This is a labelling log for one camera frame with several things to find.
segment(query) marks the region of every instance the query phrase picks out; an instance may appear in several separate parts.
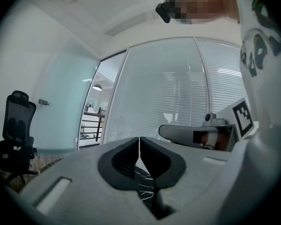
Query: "mesh backrest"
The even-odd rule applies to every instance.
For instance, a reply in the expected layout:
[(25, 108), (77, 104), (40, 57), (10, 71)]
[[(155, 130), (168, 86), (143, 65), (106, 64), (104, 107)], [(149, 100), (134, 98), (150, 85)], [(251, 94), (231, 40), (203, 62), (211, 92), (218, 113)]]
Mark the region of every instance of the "mesh backrest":
[(29, 96), (21, 91), (14, 91), (6, 100), (3, 138), (7, 141), (25, 142), (29, 137), (30, 124), (36, 105), (29, 102)]

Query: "window blind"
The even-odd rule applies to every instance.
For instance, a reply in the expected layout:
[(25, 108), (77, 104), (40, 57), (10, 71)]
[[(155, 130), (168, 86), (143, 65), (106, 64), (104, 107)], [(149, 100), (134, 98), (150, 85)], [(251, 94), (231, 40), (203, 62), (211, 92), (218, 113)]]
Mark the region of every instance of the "window blind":
[(249, 105), (239, 69), (240, 48), (204, 38), (198, 38), (197, 44), (210, 79), (213, 112), (216, 113), (241, 98), (245, 98)]
[(207, 107), (206, 77), (193, 38), (132, 47), (111, 101), (103, 143), (160, 138), (163, 124), (201, 126)]

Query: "office chair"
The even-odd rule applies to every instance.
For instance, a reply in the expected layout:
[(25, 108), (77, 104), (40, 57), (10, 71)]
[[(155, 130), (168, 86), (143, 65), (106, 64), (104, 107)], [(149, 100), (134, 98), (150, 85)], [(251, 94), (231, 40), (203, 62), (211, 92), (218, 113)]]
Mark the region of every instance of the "office chair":
[(36, 108), (24, 92), (14, 91), (7, 97), (4, 140), (0, 142), (0, 169), (12, 174), (4, 181), (5, 185), (17, 176), (25, 184), (23, 174), (38, 174), (29, 170), (30, 160), (34, 159), (34, 138), (29, 136), (29, 130)]

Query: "white shirt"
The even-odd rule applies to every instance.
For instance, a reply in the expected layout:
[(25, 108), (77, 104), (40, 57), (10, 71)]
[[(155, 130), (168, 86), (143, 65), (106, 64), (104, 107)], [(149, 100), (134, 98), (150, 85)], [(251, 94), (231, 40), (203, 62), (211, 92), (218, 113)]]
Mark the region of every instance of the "white shirt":
[(240, 71), (251, 115), (260, 127), (281, 125), (281, 30), (261, 0), (237, 0)]

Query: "wooden floor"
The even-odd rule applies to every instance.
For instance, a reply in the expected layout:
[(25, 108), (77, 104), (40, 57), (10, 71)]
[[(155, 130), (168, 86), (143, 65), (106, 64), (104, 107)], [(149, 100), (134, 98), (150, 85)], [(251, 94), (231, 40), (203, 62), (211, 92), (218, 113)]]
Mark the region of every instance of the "wooden floor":
[[(30, 162), (32, 167), (30, 167), (29, 170), (43, 172), (45, 169), (49, 168), (50, 166), (53, 166), (56, 162), (58, 162), (62, 158), (63, 156), (40, 157), (37, 154), (35, 154), (35, 158)], [(11, 174), (10, 172), (4, 172), (0, 170), (0, 177), (2, 179), (6, 179), (10, 174)], [(34, 179), (36, 176), (37, 175), (29, 175), (29, 174), (23, 175), (26, 184), (29, 183), (32, 179)], [(8, 183), (7, 186), (12, 188), (15, 192), (19, 193), (25, 185), (22, 183), (21, 178), (18, 176), (15, 179), (13, 179), (10, 183)]]

